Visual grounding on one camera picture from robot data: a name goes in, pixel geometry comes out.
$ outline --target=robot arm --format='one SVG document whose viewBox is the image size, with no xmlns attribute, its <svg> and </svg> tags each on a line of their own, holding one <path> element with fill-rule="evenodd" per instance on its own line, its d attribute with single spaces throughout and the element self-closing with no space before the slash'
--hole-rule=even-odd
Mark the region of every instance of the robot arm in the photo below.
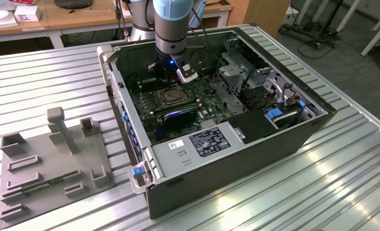
<svg viewBox="0 0 380 231">
<path fill-rule="evenodd" d="M 130 39 L 155 38 L 157 63 L 153 66 L 169 76 L 178 75 L 183 84 L 191 82 L 199 75 L 186 57 L 189 27 L 201 25 L 199 19 L 203 17 L 207 0 L 130 1 L 135 16 Z"/>
<path fill-rule="evenodd" d="M 186 59 L 189 26 L 198 27 L 203 16 L 207 0 L 155 0 L 155 32 L 158 65 L 173 65 L 183 84 L 199 77 Z"/>
</svg>

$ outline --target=white box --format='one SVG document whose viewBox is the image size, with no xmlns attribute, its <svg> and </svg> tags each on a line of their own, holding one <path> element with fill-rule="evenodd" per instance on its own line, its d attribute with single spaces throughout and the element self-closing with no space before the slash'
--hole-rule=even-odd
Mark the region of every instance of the white box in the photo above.
<svg viewBox="0 0 380 231">
<path fill-rule="evenodd" d="M 283 19 L 283 24 L 294 25 L 295 17 L 299 17 L 299 11 L 290 6 Z"/>
<path fill-rule="evenodd" d="M 41 20 L 42 12 L 38 6 L 18 6 L 15 18 L 19 22 L 37 22 Z"/>
<path fill-rule="evenodd" d="M 6 18 L 0 19 L 0 28 L 11 26 L 18 26 L 13 12 L 10 12 L 10 15 Z"/>
</svg>

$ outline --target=power supply label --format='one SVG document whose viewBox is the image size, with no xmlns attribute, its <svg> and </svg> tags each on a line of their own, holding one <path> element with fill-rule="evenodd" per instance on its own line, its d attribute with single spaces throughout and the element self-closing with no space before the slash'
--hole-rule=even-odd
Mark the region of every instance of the power supply label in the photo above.
<svg viewBox="0 0 380 231">
<path fill-rule="evenodd" d="M 194 136 L 190 136 L 190 140 L 195 145 L 195 148 L 202 157 L 207 157 L 223 149 L 231 147 L 223 133 L 219 128 L 213 128 Z"/>
</svg>

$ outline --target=slotted aluminum surface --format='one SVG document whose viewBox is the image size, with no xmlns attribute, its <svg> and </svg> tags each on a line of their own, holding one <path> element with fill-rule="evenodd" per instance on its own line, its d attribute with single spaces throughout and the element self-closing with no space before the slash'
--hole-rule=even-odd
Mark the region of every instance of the slotted aluminum surface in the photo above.
<svg viewBox="0 0 380 231">
<path fill-rule="evenodd" d="M 380 230 L 380 121 L 258 27 L 241 27 L 339 113 L 294 155 L 158 220 L 131 190 L 99 44 L 0 56 L 0 135 L 49 132 L 53 106 L 66 109 L 69 126 L 94 117 L 117 181 L 114 189 L 10 230 Z"/>
</svg>

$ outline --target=floor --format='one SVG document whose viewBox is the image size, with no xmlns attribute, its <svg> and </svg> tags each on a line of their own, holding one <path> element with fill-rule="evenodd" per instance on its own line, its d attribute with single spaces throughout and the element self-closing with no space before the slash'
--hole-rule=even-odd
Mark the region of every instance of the floor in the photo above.
<svg viewBox="0 0 380 231">
<path fill-rule="evenodd" d="M 294 0 L 294 7 L 302 8 L 306 0 Z M 309 10 L 313 13 L 319 1 L 314 1 Z M 327 19 L 334 8 L 330 1 L 329 7 L 321 18 L 321 23 Z M 347 9 L 341 8 L 331 28 L 337 28 Z M 298 47 L 310 40 L 309 37 L 289 32 L 278 36 L 278 41 L 306 61 L 306 63 L 339 87 L 341 90 L 380 119 L 380 69 L 378 67 L 374 52 L 366 57 L 361 55 L 375 32 L 371 31 L 375 22 L 355 14 L 341 33 L 342 41 L 333 52 L 322 59 L 314 60 L 298 52 Z M 325 54 L 331 47 L 315 50 L 303 46 L 302 52 L 310 57 Z"/>
</svg>

